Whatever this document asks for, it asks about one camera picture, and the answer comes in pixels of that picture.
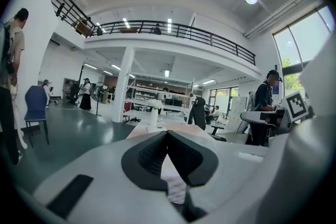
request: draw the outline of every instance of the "gray floor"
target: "gray floor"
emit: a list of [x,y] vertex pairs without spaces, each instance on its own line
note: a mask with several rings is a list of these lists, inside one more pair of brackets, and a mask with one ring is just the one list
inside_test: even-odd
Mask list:
[[[100,145],[123,140],[134,129],[134,126],[113,123],[70,104],[51,104],[47,109],[47,125],[50,145],[46,142],[44,132],[35,131],[32,148],[26,133],[24,140],[28,149],[22,150],[24,156],[19,166],[8,166],[13,180],[29,193],[46,177],[83,153]],[[4,147],[2,153],[9,163]]]

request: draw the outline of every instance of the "blue chair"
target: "blue chair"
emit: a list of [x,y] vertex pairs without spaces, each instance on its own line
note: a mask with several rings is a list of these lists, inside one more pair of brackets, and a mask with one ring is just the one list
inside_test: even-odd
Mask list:
[[49,145],[48,138],[48,128],[47,128],[47,117],[46,117],[46,104],[47,95],[43,87],[31,86],[25,95],[27,103],[27,113],[25,116],[26,126],[29,129],[29,140],[34,147],[32,142],[33,130],[30,125],[31,122],[43,122],[44,130],[46,133],[47,143]]

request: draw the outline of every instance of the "black cap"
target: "black cap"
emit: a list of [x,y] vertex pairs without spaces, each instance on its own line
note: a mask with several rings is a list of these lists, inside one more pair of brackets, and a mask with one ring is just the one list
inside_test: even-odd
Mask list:
[[267,77],[269,75],[276,75],[279,78],[278,81],[282,82],[282,78],[280,78],[279,72],[277,70],[275,69],[270,70],[267,74]]

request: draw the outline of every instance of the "woman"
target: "woman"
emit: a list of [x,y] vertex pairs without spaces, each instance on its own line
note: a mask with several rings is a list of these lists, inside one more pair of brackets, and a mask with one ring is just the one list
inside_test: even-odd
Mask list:
[[91,88],[90,80],[86,78],[84,82],[84,86],[81,88],[81,93],[83,94],[83,98],[79,106],[81,109],[84,109],[84,110],[91,109],[90,88]]
[[46,95],[47,95],[47,104],[46,104],[46,107],[49,107],[49,99],[50,99],[50,96],[52,96],[52,90],[53,90],[53,87],[50,87],[49,88],[49,84],[50,84],[50,82],[49,82],[49,80],[47,80],[47,79],[45,79],[44,81],[43,81],[43,85],[42,85],[42,87],[43,87],[43,89],[45,90],[45,92],[46,92]]

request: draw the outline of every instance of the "metal railing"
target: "metal railing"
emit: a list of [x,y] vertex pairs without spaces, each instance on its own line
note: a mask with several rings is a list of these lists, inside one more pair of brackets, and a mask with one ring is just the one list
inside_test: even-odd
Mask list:
[[222,49],[256,65],[254,53],[227,38],[199,28],[176,23],[168,24],[168,22],[156,20],[130,20],[127,22],[128,26],[124,21],[97,26],[91,21],[90,17],[83,13],[73,0],[51,0],[51,2],[54,6],[56,16],[60,16],[61,20],[66,21],[76,32],[85,37],[115,33],[166,35],[201,42]]

